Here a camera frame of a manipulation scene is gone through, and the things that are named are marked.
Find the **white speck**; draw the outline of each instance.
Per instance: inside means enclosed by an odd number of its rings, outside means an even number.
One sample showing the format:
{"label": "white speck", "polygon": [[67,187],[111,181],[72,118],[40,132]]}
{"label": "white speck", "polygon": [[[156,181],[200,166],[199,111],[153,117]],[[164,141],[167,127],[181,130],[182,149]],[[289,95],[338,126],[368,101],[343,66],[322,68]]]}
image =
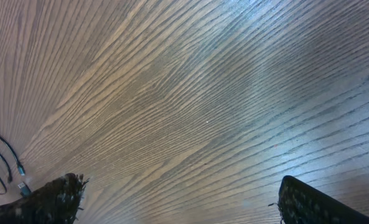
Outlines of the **white speck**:
{"label": "white speck", "polygon": [[16,208],[16,216],[20,216],[22,213],[21,208]]}

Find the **dark wood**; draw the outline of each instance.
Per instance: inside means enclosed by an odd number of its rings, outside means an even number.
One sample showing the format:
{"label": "dark wood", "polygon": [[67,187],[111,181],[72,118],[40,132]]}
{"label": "dark wood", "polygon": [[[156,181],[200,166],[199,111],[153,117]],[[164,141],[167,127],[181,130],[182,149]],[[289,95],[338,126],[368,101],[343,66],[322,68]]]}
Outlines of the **dark wood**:
{"label": "dark wood", "polygon": [[369,216],[369,0],[0,1],[0,133],[0,204],[83,173],[80,223],[278,223],[285,175]]}

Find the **brown wood grain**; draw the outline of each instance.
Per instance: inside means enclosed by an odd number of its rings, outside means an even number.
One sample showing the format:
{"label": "brown wood grain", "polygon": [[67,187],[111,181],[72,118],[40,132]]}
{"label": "brown wood grain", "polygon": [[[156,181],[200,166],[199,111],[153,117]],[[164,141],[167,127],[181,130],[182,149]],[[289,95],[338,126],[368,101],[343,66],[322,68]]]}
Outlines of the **brown wood grain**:
{"label": "brown wood grain", "polygon": [[284,175],[369,216],[369,0],[0,1],[0,133],[0,204],[83,173],[79,223],[279,223]]}

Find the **wooden surface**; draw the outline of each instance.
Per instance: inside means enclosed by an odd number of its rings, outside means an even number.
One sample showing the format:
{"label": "wooden surface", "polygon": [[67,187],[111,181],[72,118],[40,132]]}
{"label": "wooden surface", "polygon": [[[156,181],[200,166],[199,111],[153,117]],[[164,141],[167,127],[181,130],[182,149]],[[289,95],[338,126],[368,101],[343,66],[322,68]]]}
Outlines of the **wooden surface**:
{"label": "wooden surface", "polygon": [[0,133],[0,204],[83,173],[79,223],[279,223],[284,175],[369,215],[369,0],[0,1]]}

